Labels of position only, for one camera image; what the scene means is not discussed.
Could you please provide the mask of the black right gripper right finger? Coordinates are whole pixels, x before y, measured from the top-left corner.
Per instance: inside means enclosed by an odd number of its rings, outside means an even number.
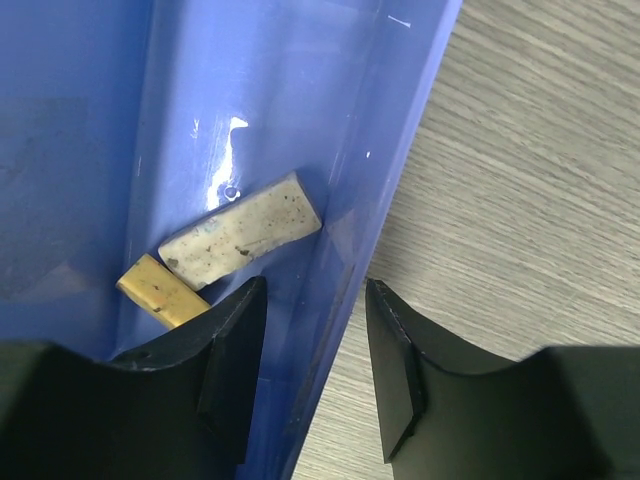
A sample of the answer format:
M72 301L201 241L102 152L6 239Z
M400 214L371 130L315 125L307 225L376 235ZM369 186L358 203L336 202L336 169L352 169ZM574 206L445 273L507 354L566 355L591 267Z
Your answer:
M639 350L551 346L512 361L366 285L383 457L398 479L635 479Z

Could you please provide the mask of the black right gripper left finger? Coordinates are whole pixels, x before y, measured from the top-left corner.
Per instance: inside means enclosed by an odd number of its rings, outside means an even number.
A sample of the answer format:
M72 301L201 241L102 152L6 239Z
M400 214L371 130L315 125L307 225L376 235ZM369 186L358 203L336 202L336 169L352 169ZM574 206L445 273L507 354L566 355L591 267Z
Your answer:
M247 280L187 323L108 362L1 346L5 479L231 479L246 458L267 316Z

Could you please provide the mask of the purple drawer box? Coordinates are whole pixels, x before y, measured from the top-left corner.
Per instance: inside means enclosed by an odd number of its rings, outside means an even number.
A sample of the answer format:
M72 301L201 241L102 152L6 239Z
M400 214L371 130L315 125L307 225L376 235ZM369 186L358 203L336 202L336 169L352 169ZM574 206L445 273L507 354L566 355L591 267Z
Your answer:
M292 476L461 5L5 1L1 342L107 359L162 332L118 277L295 173L322 229L267 279L239 479Z

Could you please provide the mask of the grey rectangular eraser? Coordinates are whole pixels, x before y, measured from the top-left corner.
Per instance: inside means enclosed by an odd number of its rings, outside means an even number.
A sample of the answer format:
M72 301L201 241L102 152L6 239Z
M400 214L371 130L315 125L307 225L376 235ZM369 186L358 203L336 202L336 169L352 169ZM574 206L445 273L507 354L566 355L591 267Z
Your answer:
M319 214L292 172L172 235L158 254L174 275L200 291L321 227Z

